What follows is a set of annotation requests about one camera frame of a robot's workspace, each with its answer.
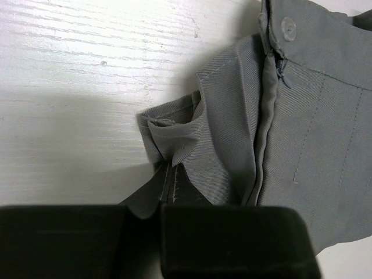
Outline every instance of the white table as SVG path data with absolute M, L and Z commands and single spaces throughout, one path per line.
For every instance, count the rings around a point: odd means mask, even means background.
M 356 15 L 370 0 L 317 0 Z M 152 175 L 136 113 L 257 32 L 256 0 L 1 0 L 0 205 L 118 203 Z M 319 255 L 370 278 L 372 238 Z

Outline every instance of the gray button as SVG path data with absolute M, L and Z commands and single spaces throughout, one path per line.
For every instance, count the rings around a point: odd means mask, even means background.
M 292 42 L 296 38 L 296 23 L 290 17 L 286 16 L 281 21 L 281 31 L 283 32 L 284 39 Z

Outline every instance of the wood grain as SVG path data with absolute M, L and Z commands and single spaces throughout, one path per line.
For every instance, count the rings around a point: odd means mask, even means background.
M 198 68 L 257 32 L 259 10 L 256 0 L 2 0 L 0 205 L 117 203 L 134 192 L 152 175 L 136 114 L 196 89 Z M 330 267 L 338 250 L 326 251 Z

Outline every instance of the gray fabric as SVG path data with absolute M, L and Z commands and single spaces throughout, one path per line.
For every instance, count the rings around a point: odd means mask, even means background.
M 216 205 L 295 209 L 316 252 L 370 236 L 371 12 L 271 0 L 259 22 L 198 71 L 198 92 L 140 116 L 151 162 L 183 163 Z

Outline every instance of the waistband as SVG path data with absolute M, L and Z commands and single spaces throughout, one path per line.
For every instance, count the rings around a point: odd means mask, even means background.
M 347 17 L 307 0 L 263 0 L 259 16 L 272 49 L 310 70 L 372 90 L 371 11 Z

